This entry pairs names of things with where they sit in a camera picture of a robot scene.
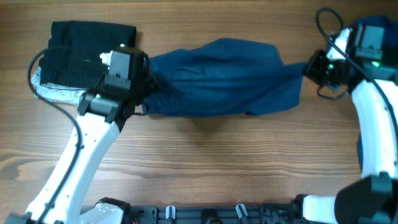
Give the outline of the navy blue shorts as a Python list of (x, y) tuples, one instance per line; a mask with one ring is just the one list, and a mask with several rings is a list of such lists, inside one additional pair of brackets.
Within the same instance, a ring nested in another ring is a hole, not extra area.
[(305, 62), (284, 64), (274, 45), (218, 39), (150, 58), (159, 91), (145, 99), (151, 115), (258, 116), (296, 107)]

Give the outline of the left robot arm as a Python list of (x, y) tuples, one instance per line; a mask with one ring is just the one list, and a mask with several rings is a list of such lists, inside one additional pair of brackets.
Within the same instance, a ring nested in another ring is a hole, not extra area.
[(23, 215), (11, 213), (6, 223), (132, 223), (129, 203), (102, 198), (85, 213), (85, 195), (98, 166), (136, 107), (159, 89), (148, 55), (120, 46), (101, 56), (108, 71), (103, 87), (81, 95), (78, 115), (50, 105), (74, 125), (70, 140), (47, 183)]

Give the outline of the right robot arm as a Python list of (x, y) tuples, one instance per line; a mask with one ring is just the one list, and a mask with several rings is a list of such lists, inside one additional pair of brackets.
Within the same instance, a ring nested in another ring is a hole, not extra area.
[(287, 223), (397, 222), (397, 67), (383, 61), (385, 36), (380, 25), (345, 28), (305, 68), (319, 87), (347, 87), (359, 119), (361, 179), (334, 196), (296, 196), (283, 212)]

